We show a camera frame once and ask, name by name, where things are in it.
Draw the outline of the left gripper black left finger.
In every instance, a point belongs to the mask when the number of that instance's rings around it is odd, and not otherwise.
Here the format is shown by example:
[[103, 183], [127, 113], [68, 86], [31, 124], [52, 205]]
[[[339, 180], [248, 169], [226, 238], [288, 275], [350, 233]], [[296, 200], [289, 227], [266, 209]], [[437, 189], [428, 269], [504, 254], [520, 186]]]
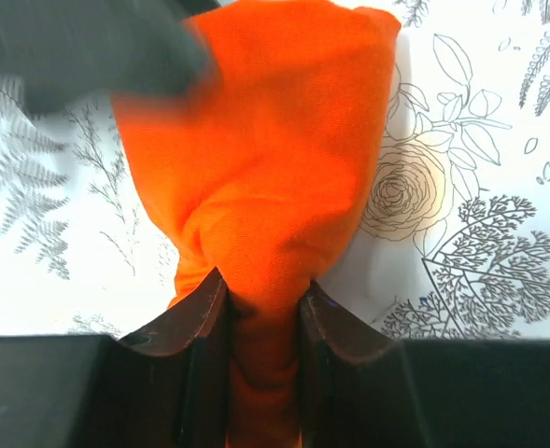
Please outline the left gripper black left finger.
[[0, 337], [0, 447], [221, 447], [227, 288], [210, 273], [121, 339]]

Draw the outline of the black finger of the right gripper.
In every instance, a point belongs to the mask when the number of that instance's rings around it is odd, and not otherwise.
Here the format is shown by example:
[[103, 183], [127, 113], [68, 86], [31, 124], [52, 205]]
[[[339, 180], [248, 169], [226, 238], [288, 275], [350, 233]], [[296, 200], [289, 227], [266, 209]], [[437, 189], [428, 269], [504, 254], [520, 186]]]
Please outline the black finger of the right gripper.
[[32, 114], [89, 93], [170, 98], [211, 65], [188, 18], [216, 1], [0, 0], [0, 75], [18, 77]]

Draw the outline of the orange t shirt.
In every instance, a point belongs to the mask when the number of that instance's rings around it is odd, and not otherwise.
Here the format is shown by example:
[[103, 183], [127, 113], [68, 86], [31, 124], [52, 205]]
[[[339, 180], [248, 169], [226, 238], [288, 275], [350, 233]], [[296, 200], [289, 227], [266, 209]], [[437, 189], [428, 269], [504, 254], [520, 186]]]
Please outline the orange t shirt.
[[179, 253], [187, 298], [218, 270], [232, 322], [228, 443], [294, 447], [297, 308], [350, 243], [374, 181], [390, 13], [238, 1], [198, 15], [218, 70], [185, 100], [111, 103], [136, 191]]

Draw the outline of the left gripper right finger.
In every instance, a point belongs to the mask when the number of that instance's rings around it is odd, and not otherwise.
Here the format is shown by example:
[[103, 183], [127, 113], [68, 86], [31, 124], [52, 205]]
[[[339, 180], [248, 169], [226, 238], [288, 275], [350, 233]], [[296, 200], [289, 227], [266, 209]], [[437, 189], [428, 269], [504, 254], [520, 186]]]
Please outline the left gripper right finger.
[[304, 446], [550, 448], [550, 340], [392, 340], [318, 285], [299, 322]]

